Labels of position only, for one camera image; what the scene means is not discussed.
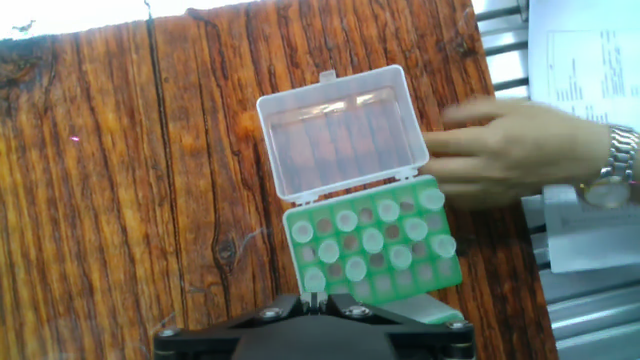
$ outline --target green plastic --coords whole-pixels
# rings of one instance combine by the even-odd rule
[[[350,292],[358,301],[382,304],[460,284],[460,265],[451,251],[455,242],[439,241],[452,239],[444,209],[421,201],[425,192],[434,198],[437,189],[433,177],[420,176],[287,211],[284,224],[301,290],[318,291],[322,273],[327,293]],[[355,228],[350,214],[357,215]],[[384,238],[381,249],[377,234]],[[434,244],[447,245],[448,251],[437,251]]]

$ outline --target wood knot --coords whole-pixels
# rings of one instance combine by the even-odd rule
[[[467,36],[458,37],[453,43],[453,48],[463,59],[478,54],[475,43],[473,41],[469,41]]]
[[[216,253],[221,262],[233,264],[236,260],[236,243],[230,238],[224,239],[218,243]]]
[[[229,235],[212,244],[214,263],[220,273],[230,274],[236,263],[238,249],[233,236]]]
[[[253,111],[247,111],[240,115],[238,121],[238,138],[242,140],[255,139],[260,136],[260,120]]]

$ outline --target microcentrifuge tube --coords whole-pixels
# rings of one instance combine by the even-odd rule
[[[306,243],[313,238],[313,227],[308,221],[298,221],[291,229],[293,239],[299,243]]]
[[[400,216],[400,207],[393,200],[382,200],[378,203],[378,215],[384,222],[393,222]]]
[[[391,249],[391,265],[396,270],[404,270],[411,265],[411,251],[406,246],[395,246]]]
[[[358,225],[358,215],[349,210],[340,211],[336,216],[336,224],[341,231],[349,232]]]
[[[351,281],[360,281],[367,275],[367,264],[360,257],[354,257],[347,261],[345,274]]]
[[[375,254],[382,250],[384,245],[384,237],[378,229],[369,228],[362,234],[362,246],[371,254]]]
[[[437,235],[431,238],[431,247],[436,254],[448,258],[456,254],[456,240],[450,235]]]
[[[420,204],[429,210],[438,210],[444,206],[444,194],[438,189],[427,189],[420,193]]]
[[[404,221],[404,231],[406,231],[409,239],[420,241],[427,237],[429,228],[424,221],[417,218],[409,218]]]
[[[307,292],[322,292],[327,284],[327,279],[320,269],[312,267],[307,269],[304,275],[304,287]]]
[[[334,239],[325,240],[318,248],[318,257],[327,264],[334,263],[340,256],[340,248]]]

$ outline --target hand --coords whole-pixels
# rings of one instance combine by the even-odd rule
[[[473,126],[424,134],[433,175],[454,205],[509,205],[549,184],[597,179],[609,153],[609,128],[522,101],[475,100],[448,109],[444,121]]]

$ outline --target wristwatch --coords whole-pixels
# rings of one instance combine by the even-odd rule
[[[611,147],[607,165],[600,170],[596,181],[582,184],[577,190],[588,204],[615,209],[631,198],[631,186],[635,184],[633,162],[640,147],[640,134],[629,127],[617,125],[610,126],[609,133]]]

